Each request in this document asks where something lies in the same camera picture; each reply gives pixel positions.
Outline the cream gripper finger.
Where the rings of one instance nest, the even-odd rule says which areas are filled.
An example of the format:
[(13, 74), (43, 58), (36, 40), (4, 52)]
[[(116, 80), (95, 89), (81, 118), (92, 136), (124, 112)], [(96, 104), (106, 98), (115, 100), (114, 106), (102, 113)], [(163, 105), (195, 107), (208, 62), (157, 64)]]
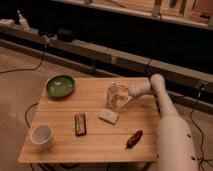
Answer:
[(131, 100), (131, 97), (122, 96), (118, 99), (117, 106), (122, 107), (122, 106), (126, 105), (130, 100)]
[(116, 88), (120, 91), (128, 91), (128, 85), (127, 84), (116, 84)]

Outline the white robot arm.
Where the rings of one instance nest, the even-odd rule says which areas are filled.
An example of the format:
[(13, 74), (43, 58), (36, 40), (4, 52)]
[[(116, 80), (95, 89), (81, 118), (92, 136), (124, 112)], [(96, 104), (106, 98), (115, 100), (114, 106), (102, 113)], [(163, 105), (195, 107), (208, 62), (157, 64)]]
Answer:
[(166, 90), (161, 74), (153, 74), (146, 83), (123, 84), (126, 103), (145, 94), (155, 94), (159, 103), (157, 127), (157, 171), (199, 171), (192, 131)]

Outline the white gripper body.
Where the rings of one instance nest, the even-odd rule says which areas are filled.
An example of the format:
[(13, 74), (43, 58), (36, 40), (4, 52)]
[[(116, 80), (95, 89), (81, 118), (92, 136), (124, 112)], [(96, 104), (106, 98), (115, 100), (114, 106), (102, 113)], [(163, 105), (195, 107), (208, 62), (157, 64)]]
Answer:
[(151, 91), (149, 83), (135, 83), (128, 86), (128, 94), (132, 98), (139, 98), (144, 94), (148, 94)]

